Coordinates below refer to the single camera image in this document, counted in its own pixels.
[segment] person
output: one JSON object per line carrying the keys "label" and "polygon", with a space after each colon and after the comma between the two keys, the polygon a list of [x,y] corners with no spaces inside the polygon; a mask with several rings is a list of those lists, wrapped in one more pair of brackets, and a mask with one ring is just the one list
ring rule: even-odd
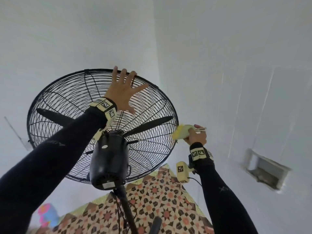
{"label": "person", "polygon": [[[116,110],[127,110],[130,98],[144,90],[148,84],[131,87],[136,76],[132,71],[126,80],[126,69],[117,82],[117,67],[112,73],[112,83],[105,98],[114,103]],[[70,125],[38,145],[18,164],[0,178],[1,233],[26,233],[33,212],[53,192],[62,179],[71,171],[84,149],[100,128],[105,128],[107,119],[94,110],[86,110]],[[190,130],[186,139],[190,150],[203,148],[206,134]],[[207,208],[216,234],[257,233],[252,220],[231,189],[222,181],[210,157],[194,161],[199,174]]]}

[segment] fan guard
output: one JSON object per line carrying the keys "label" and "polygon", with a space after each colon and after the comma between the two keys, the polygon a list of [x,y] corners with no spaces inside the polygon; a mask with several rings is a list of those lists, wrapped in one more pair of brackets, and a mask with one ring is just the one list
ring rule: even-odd
{"label": "fan guard", "polygon": [[[62,126],[46,119],[36,109],[47,109],[71,118],[77,118],[89,107],[92,100],[105,95],[112,82],[111,69],[81,70],[65,75],[45,87],[32,102],[27,116],[27,132],[35,148],[51,137]],[[148,83],[149,87],[131,97],[129,105],[134,107],[133,116],[119,111],[108,131],[130,131],[133,128],[165,116],[173,116],[169,122],[153,129],[127,137],[128,141],[140,140],[129,145],[129,164],[126,182],[142,178],[155,171],[170,155],[175,146],[171,133],[177,128],[178,117],[169,98],[153,83],[136,76],[132,87]],[[79,161],[66,176],[67,178],[91,184],[88,176],[95,141],[91,140]]]}

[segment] geometric floor pattern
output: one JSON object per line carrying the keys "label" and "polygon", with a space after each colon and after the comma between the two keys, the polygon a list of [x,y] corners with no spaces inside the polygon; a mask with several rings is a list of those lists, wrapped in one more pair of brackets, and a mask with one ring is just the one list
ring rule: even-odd
{"label": "geometric floor pattern", "polygon": [[[214,234],[210,222],[197,213],[195,204],[186,199],[183,190],[183,186],[169,174],[167,168],[160,168],[156,177],[144,177],[139,185],[128,184],[127,197],[139,234],[149,232],[155,216],[162,219],[159,233]],[[106,234],[118,233],[118,228],[117,202],[108,195],[104,203],[89,203],[79,217],[68,214],[52,230],[40,228],[36,234]],[[120,232],[127,233],[127,229],[123,229],[122,215]]]}

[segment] black sleeve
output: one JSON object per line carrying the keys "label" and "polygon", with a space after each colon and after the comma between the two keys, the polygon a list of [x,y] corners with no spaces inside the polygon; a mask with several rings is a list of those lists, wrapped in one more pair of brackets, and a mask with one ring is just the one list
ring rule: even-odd
{"label": "black sleeve", "polygon": [[[201,143],[194,143],[190,150],[203,148]],[[215,170],[210,152],[203,148],[207,158],[193,161],[200,176],[202,189],[209,215],[216,234],[258,233],[246,209],[224,183]]]}
{"label": "black sleeve", "polygon": [[32,213],[70,172],[107,119],[90,112],[37,146],[0,179],[1,233],[25,233]]}

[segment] white wall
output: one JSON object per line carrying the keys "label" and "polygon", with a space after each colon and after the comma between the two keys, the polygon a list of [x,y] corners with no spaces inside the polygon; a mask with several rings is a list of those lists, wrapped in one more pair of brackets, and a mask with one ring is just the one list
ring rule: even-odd
{"label": "white wall", "polygon": [[[312,0],[153,1],[161,87],[180,123],[208,128],[259,233],[310,233]],[[248,148],[292,169],[281,193],[243,171]],[[170,167],[187,155],[178,143]],[[185,187],[208,216],[200,186]]]}
{"label": "white wall", "polygon": [[[0,29],[0,176],[27,154],[3,117],[27,138],[30,104],[53,80],[117,65],[159,85],[152,0],[0,0]],[[46,202],[63,215],[104,194],[64,179]]]}

